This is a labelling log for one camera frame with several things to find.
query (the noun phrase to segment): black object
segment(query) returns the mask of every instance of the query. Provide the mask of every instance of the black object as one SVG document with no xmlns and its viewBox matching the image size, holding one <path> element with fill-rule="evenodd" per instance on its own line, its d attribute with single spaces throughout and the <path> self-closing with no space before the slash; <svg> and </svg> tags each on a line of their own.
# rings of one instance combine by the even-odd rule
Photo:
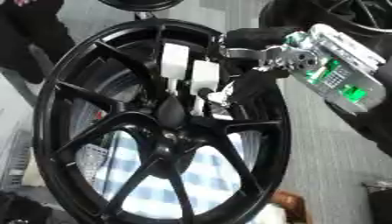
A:
<svg viewBox="0 0 392 224">
<path fill-rule="evenodd" d="M 208 57 L 225 65 L 210 49 L 212 40 L 220 35 L 205 26 L 166 19 L 119 24 L 76 46 L 55 67 L 35 110 L 35 155 L 46 185 L 80 223 L 245 223 L 269 201 L 283 178 L 291 147 L 290 119 L 276 84 L 247 103 L 228 109 L 234 118 L 228 121 L 214 119 L 209 114 L 214 109 L 210 106 L 206 107 L 205 117 L 191 116 L 193 97 L 186 82 L 180 83 L 178 100 L 186 111 L 184 123 L 174 129 L 180 122 L 163 127 L 159 121 L 162 117 L 156 118 L 155 112 L 164 108 L 161 105 L 169 96 L 165 80 L 159 75 L 162 44 L 189 46 L 191 60 Z M 103 72 L 113 66 L 113 61 L 121 64 L 125 72 Z M 221 75 L 227 80 L 223 79 L 219 89 L 233 81 L 231 73 Z M 129 83 L 124 81 L 127 79 L 141 86 L 132 101 L 117 101 L 106 94 L 105 89 L 113 89 L 110 83 L 121 86 Z M 83 114 L 75 112 L 79 105 L 76 99 L 94 104 L 108 114 L 82 132 L 74 132 L 72 118 Z M 74 161 L 82 145 L 113 130 L 126 131 L 137 140 L 143 162 L 108 203 L 82 177 Z M 257 143 L 249 140 L 253 147 L 247 143 L 249 136 L 243 134 L 245 153 L 256 155 L 252 157 L 255 162 L 242 161 L 227 137 L 228 133 L 247 130 L 261 134 Z M 203 145 L 213 146 L 232 164 L 241 176 L 241 189 L 215 209 L 194 215 L 179 174 L 186 167 L 182 157 Z M 177 162 L 185 165 L 176 166 Z M 254 166 L 252 171 L 246 165 Z M 171 181 L 178 195 L 183 209 L 180 220 L 144 218 L 121 210 L 125 197 L 156 167 L 162 168 L 160 175 Z"/>
<path fill-rule="evenodd" d="M 367 188 L 368 201 L 373 216 L 373 224 L 392 223 L 390 205 L 392 203 L 392 188 L 388 181 L 379 183 L 364 183 Z"/>
<path fill-rule="evenodd" d="M 392 33 L 389 0 L 274 0 L 260 13 L 260 27 L 297 26 L 308 30 L 316 23 L 332 26 L 367 43 Z"/>
<path fill-rule="evenodd" d="M 63 0 L 42 0 L 19 7 L 12 0 L 0 4 L 0 67 L 18 71 L 31 83 L 40 83 L 44 74 L 29 51 L 40 47 L 53 64 L 73 46 L 67 28 L 56 14 Z"/>
<path fill-rule="evenodd" d="M 52 209 L 38 202 L 16 195 L 0 192 L 0 223 L 45 224 Z"/>
<path fill-rule="evenodd" d="M 162 11 L 184 0 L 100 0 L 124 11 Z"/>
</svg>

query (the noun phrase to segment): wheel rim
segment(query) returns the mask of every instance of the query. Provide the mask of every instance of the wheel rim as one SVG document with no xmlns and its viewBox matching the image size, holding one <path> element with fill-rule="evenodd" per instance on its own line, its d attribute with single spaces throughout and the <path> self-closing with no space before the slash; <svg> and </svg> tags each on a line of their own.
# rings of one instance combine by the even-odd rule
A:
<svg viewBox="0 0 392 224">
<path fill-rule="evenodd" d="M 179 220 L 156 220 L 119 210 L 124 195 L 136 187 L 136 184 L 140 182 L 138 180 L 145 178 L 147 175 L 145 171 L 148 171 L 152 165 L 167 167 L 168 176 L 171 177 L 170 181 L 183 210 L 182 220 L 184 223 L 243 223 L 257 214 L 265 205 L 282 180 L 290 155 L 290 121 L 278 88 L 268 92 L 265 98 L 260 97 L 260 99 L 252 101 L 253 104 L 266 107 L 265 111 L 269 111 L 268 113 L 272 115 L 269 120 L 245 120 L 239 111 L 248 105 L 240 105 L 230 109 L 233 115 L 240 118 L 239 120 L 223 121 L 211 117 L 191 117 L 181 127 L 177 129 L 164 128 L 163 131 L 160 121 L 156 117 L 136 111 L 137 107 L 133 102 L 115 101 L 86 90 L 85 87 L 79 87 L 84 85 L 80 84 L 84 77 L 81 73 L 92 61 L 98 58 L 105 61 L 112 59 L 120 61 L 134 72 L 138 80 L 143 83 L 143 92 L 147 98 L 159 99 L 157 94 L 159 88 L 151 85 L 151 83 L 156 83 L 151 75 L 157 72 L 155 59 L 158 58 L 156 53 L 159 53 L 157 49 L 160 49 L 162 39 L 171 41 L 176 39 L 180 43 L 192 46 L 192 49 L 198 52 L 196 54 L 201 53 L 201 56 L 196 57 L 204 58 L 204 54 L 207 54 L 210 56 L 210 60 L 218 60 L 209 53 L 211 52 L 210 40 L 219 35 L 217 31 L 203 26 L 173 20 L 152 19 L 120 24 L 76 46 L 56 66 L 39 96 L 35 112 L 35 152 L 38 166 L 48 187 L 59 203 L 79 221 L 83 221 L 83 223 L 103 223 L 105 221 L 113 221 L 114 223 L 178 223 Z M 146 39 L 157 43 L 156 47 L 152 48 L 152 56 L 135 58 L 123 53 L 124 43 L 140 43 Z M 70 102 L 72 104 L 75 97 L 82 98 L 107 111 L 108 115 L 92 128 L 71 138 L 69 118 L 67 119 L 69 117 L 67 104 Z M 158 143 L 155 144 L 154 154 L 151 154 L 143 162 L 133 178 L 127 182 L 128 184 L 108 203 L 81 176 L 74 161 L 76 151 L 83 144 L 93 140 L 94 137 L 108 133 L 114 127 L 132 133 L 140 132 L 140 129 L 147 130 L 153 135 L 152 142 L 156 143 L 157 139 L 163 140 L 158 140 Z M 168 138 L 165 137 L 167 130 L 170 130 L 178 139 L 190 139 L 191 142 L 178 140 L 177 145 L 173 145 L 173 142 L 168 141 Z M 227 133 L 241 132 L 242 130 L 259 130 L 268 136 L 269 150 L 264 153 L 262 159 L 256 161 L 252 172 L 242 162 L 227 138 Z M 184 155 L 192 147 L 188 147 L 186 152 L 182 151 L 179 154 L 170 152 L 169 155 L 165 150 L 157 150 L 162 147 L 165 149 L 176 146 L 180 149 L 186 148 L 184 143 L 192 146 L 201 144 L 215 146 L 240 174 L 241 190 L 215 209 L 194 215 L 184 186 L 181 184 L 179 171 L 171 165 L 171 162 L 179 154 Z"/>
<path fill-rule="evenodd" d="M 104 4 L 124 11 L 162 11 L 183 0 L 100 0 Z"/>
</svg>

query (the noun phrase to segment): black alloy wheel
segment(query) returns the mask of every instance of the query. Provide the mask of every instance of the black alloy wheel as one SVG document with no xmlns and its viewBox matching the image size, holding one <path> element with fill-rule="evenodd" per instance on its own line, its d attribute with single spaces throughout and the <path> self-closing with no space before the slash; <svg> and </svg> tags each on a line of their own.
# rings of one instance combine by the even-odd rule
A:
<svg viewBox="0 0 392 224">
<path fill-rule="evenodd" d="M 35 156 L 46 185 L 77 221 L 245 223 L 269 201 L 282 181 L 291 151 L 290 119 L 279 88 L 232 106 L 227 112 L 233 120 L 220 120 L 212 116 L 217 108 L 210 104 L 205 106 L 204 116 L 191 115 L 194 98 L 189 95 L 187 82 L 180 83 L 178 97 L 174 97 L 165 92 L 165 80 L 159 75 L 163 43 L 189 46 L 190 61 L 208 58 L 221 63 L 222 89 L 238 75 L 224 69 L 222 58 L 214 50 L 220 35 L 205 26 L 176 20 L 129 22 L 85 40 L 54 68 L 35 110 Z M 131 100 L 114 97 L 129 87 L 137 87 Z M 87 120 L 81 106 L 86 104 L 105 111 L 105 116 L 76 130 Z M 170 113 L 180 118 L 165 122 L 165 115 Z M 114 130 L 138 140 L 142 164 L 117 195 L 106 201 L 82 176 L 75 155 L 83 145 Z M 259 133 L 258 141 L 248 145 L 249 137 L 243 135 L 245 158 L 253 161 L 242 160 L 228 139 L 229 133 L 245 131 Z M 203 145 L 213 146 L 234 167 L 241 187 L 216 208 L 195 214 L 180 173 Z M 149 175 L 170 180 L 182 208 L 181 219 L 152 219 L 122 210 L 125 197 Z"/>
</svg>

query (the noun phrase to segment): cable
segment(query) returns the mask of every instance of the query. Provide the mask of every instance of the cable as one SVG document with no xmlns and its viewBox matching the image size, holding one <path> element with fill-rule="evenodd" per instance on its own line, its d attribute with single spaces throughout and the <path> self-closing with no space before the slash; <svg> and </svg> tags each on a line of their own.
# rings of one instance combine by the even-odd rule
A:
<svg viewBox="0 0 392 224">
<path fill-rule="evenodd" d="M 334 4 L 333 6 L 329 7 L 329 9 L 327 10 L 328 12 L 331 12 L 333 10 L 335 10 L 336 8 L 338 8 L 339 6 L 341 6 L 342 4 L 346 4 L 348 3 L 350 0 L 342 0 L 336 4 Z"/>
<path fill-rule="evenodd" d="M 370 23 L 373 25 L 373 27 L 375 28 L 380 28 L 379 25 L 377 24 L 377 22 L 375 21 L 375 18 L 373 17 L 372 13 L 370 12 L 370 10 L 368 9 L 368 7 L 366 7 L 366 5 L 361 1 L 361 0 L 355 0 L 355 2 L 360 6 L 360 8 L 365 12 L 365 14 L 367 15 L 367 17 L 370 20 Z"/>
</svg>

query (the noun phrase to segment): wire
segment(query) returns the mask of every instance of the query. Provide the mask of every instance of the wire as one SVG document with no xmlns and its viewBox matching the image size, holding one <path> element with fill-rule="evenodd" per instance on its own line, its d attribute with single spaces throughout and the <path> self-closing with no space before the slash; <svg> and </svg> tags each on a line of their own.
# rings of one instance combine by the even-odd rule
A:
<svg viewBox="0 0 392 224">
<path fill-rule="evenodd" d="M 385 0 L 385 3 L 392 8 L 392 2 L 390 0 Z"/>
<path fill-rule="evenodd" d="M 360 8 L 365 12 L 367 17 L 370 20 L 370 23 L 375 27 L 375 28 L 380 28 L 377 22 L 375 21 L 375 18 L 372 15 L 372 12 L 366 7 L 366 5 L 362 2 L 362 0 L 355 0 L 355 2 L 360 6 Z"/>
<path fill-rule="evenodd" d="M 329 7 L 329 9 L 327 10 L 328 12 L 331 12 L 333 10 L 335 10 L 336 8 L 338 8 L 339 6 L 341 6 L 342 4 L 346 4 L 348 3 L 350 0 L 342 0 L 336 4 L 334 4 L 333 6 Z"/>
</svg>

